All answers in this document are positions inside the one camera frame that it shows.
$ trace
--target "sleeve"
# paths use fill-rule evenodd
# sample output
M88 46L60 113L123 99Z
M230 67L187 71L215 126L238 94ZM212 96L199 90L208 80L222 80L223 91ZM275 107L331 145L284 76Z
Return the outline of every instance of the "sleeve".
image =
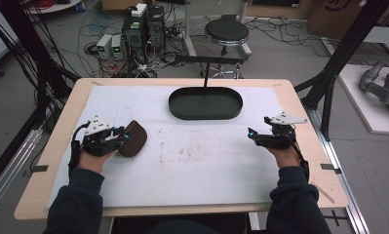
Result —
M49 209L44 233L98 233L102 217L99 191L103 180L98 173L75 169L69 184L59 190Z
M282 168L279 177L278 187L270 193L268 233L331 233L317 204L319 191L307 183L304 170Z

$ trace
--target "black oval tray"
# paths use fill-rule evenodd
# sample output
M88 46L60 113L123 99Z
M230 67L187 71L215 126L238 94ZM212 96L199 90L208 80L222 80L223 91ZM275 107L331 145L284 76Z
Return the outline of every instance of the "black oval tray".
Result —
M170 95L169 107L182 120L224 120L240 114L243 99L225 87L186 87Z

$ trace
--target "human hand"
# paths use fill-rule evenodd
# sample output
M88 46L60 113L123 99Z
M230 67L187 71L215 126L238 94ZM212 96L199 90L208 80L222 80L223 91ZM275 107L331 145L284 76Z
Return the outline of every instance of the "human hand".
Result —
M103 163L105 163L106 159L112 154L113 152L110 152L101 157L97 157L82 150L81 155L79 156L78 168L87 169L100 174L100 172L102 172Z
M279 169L285 167L300 166L300 160L298 158L298 154L291 146L287 149L267 148L267 150L270 153L272 153L276 158L277 166L279 167Z

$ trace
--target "metal stand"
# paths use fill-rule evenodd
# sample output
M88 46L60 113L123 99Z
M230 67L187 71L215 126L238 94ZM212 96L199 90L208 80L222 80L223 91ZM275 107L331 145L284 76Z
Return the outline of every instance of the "metal stand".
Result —
M321 131L326 140L330 140L329 124L334 82L388 6L389 0L369 0L325 68L317 76L294 87L297 92L312 87L309 94L301 100L302 104L309 109L316 109L319 101L325 96Z
M191 57L196 57L197 53L195 52L193 43L191 42L190 38L190 0L185 0L185 31L182 32L182 36L184 38L185 47L187 48L188 55ZM242 5L240 6L240 15L239 15L239 22L243 23L246 16L247 6L249 5L249 0L243 0ZM249 46L245 43L241 45L241 48L246 55L246 59L248 59L252 55L252 51L250 50Z

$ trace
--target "gray floor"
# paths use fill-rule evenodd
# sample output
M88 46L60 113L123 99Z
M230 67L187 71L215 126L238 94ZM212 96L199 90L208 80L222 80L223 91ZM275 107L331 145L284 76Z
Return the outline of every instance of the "gray floor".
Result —
M87 37L78 34L87 34L92 29L89 24L101 23L113 27L106 28L106 33L114 33L122 26L120 14L107 15L100 10L99 4L94 4L87 12L79 14L73 10L46 15L49 25L58 47L62 53L84 77L90 77L88 65L81 64L77 56L79 53L97 70L97 61L85 55L82 48L90 42L96 42L96 37ZM192 27L195 28L207 19L194 19ZM310 35L306 33L304 23L302 28L288 27L290 34L298 34L300 38ZM194 35L203 34L204 26L200 26ZM279 38L278 31L270 32L271 36ZM285 40L295 40L295 37L284 35ZM216 56L220 47L211 44L204 38L193 37L193 43L198 55ZM253 56L242 65L242 74L245 78L253 79L288 79L294 85L315 76L328 62L328 57L319 57L310 47L291 46L278 42L268 37L261 31L251 30L248 42L253 51ZM325 48L317 41L308 42L316 49L319 55L325 56ZM237 50L229 49L228 57L239 57ZM363 45L355 59L361 59L373 63L385 58L389 64L389 56L372 47ZM351 60L354 63L363 61ZM21 125L26 121L34 108L33 88L22 75L16 61L11 57L5 57L0 66L5 71L5 76L0 78L0 155L9 142L16 135ZM199 64L187 64L183 68L167 67L158 72L159 77L198 77L200 75ZM44 135L40 145L44 145L47 139ZM338 155L343 171L352 187L358 201L370 233L389 233L389 136L370 134L355 110L349 97L339 82L335 84L333 106L331 112L331 142ZM0 233L40 233L46 225L45 220L18 221L13 217L13 212L28 183L28 177L22 176L27 170L33 156L40 148L35 149L30 159L24 165L20 175L12 183L0 203ZM335 211L336 215L346 216L344 211ZM325 215L331 215L331 211L324 211ZM265 220L264 214L259 214L261 222ZM334 220L328 220L332 233L352 233L350 224L340 220L336 225Z

